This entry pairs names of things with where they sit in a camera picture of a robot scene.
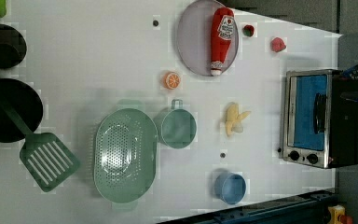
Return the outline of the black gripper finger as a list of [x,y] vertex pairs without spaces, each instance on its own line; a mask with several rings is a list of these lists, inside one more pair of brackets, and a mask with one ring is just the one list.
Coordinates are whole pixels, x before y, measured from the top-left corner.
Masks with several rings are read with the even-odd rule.
[[345,91],[340,94],[340,97],[358,103],[358,91]]

